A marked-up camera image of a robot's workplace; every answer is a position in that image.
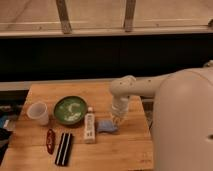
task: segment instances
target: wooden table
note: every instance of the wooden table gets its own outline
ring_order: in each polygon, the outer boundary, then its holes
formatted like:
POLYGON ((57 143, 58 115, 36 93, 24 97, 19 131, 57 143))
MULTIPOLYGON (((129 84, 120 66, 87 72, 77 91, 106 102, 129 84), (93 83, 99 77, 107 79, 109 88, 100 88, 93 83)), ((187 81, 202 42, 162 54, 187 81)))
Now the wooden table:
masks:
POLYGON ((63 84, 34 84, 31 86, 21 115, 16 124, 9 148, 5 153, 1 171, 134 171, 153 168, 153 145, 143 107, 139 97, 133 96, 125 122, 117 134, 98 134, 96 144, 84 144, 83 129, 58 124, 52 117, 55 104, 63 97, 80 96, 92 106, 96 120, 110 117, 112 96, 109 82, 84 82, 63 84), (48 126, 39 126, 30 120, 26 110, 36 101, 48 105, 56 147, 53 155, 46 150, 48 126), (68 167, 54 164, 62 132, 75 136, 68 167))

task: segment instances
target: small white cup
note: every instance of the small white cup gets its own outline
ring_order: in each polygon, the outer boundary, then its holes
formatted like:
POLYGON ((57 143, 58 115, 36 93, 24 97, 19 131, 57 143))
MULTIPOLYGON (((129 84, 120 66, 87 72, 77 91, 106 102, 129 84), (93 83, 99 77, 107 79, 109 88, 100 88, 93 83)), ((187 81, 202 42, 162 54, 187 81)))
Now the small white cup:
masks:
POLYGON ((47 105, 44 102, 36 102, 27 109, 27 116, 34 119, 39 125, 47 125, 49 123, 49 115, 47 105))

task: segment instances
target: light blue cloth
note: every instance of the light blue cloth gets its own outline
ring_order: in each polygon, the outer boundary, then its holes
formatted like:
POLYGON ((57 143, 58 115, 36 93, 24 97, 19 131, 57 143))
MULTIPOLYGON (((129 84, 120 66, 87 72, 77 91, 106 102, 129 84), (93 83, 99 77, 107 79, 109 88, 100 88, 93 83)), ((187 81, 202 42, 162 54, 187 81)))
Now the light blue cloth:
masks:
POLYGON ((98 133, 101 132, 107 132, 107 133, 113 133, 118 130, 118 127, 115 126, 111 120, 103 120, 98 122, 98 133))

